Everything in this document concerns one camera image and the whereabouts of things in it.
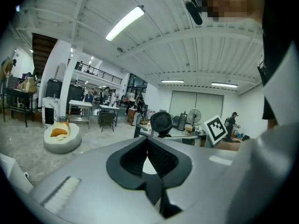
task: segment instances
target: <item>brown shirt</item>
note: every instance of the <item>brown shirt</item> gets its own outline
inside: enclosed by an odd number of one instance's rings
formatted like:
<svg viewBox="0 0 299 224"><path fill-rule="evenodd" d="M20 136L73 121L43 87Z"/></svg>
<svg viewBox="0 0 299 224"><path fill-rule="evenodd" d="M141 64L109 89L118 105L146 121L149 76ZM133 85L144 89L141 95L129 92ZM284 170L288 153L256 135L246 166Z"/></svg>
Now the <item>brown shirt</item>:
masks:
<svg viewBox="0 0 299 224"><path fill-rule="evenodd" d="M6 74L11 72L13 66L14 66L14 62L12 60L5 61L5 63L3 64L2 68L1 68L0 77L5 78Z"/></svg>

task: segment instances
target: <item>black metal railing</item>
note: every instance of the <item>black metal railing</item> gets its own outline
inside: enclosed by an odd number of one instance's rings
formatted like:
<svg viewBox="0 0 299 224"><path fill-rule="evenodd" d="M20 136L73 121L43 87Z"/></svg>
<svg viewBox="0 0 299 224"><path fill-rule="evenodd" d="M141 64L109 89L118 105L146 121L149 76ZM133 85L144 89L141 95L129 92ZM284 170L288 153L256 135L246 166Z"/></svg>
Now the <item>black metal railing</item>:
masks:
<svg viewBox="0 0 299 224"><path fill-rule="evenodd" d="M121 82L122 82L122 79L120 79L119 77L116 77L114 75L111 75L107 72L104 72L102 70L99 70L97 68L94 68L90 65L86 65L81 62L77 62L75 70L79 70L79 71L85 72L87 74L94 75L96 77L114 82L116 84L121 84Z"/></svg>

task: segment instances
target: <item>staircase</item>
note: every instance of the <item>staircase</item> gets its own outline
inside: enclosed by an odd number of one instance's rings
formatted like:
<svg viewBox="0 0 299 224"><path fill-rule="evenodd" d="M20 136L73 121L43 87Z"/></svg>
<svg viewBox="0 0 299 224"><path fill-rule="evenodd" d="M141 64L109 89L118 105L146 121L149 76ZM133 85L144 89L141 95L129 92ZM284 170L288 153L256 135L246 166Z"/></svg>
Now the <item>staircase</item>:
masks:
<svg viewBox="0 0 299 224"><path fill-rule="evenodd" d="M57 42L57 39L40 34L32 34L34 75L42 78L47 60Z"/></svg>

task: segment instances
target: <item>fluorescent light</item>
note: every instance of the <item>fluorescent light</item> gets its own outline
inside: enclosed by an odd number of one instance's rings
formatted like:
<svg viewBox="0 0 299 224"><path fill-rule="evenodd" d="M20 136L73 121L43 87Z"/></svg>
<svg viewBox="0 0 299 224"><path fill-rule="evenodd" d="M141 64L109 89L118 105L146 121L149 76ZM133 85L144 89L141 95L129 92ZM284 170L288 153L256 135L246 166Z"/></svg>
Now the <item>fluorescent light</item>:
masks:
<svg viewBox="0 0 299 224"><path fill-rule="evenodd" d="M144 15L144 11L141 7L135 7L129 12L123 19L121 19L114 28L106 36L106 40L112 41L123 29L134 22L136 19Z"/></svg>
<svg viewBox="0 0 299 224"><path fill-rule="evenodd" d="M163 83L184 83L183 80L161 80Z"/></svg>
<svg viewBox="0 0 299 224"><path fill-rule="evenodd" d="M237 84L227 84L227 83L218 83L218 82L212 82L212 85L232 87L232 88L237 88L238 87Z"/></svg>

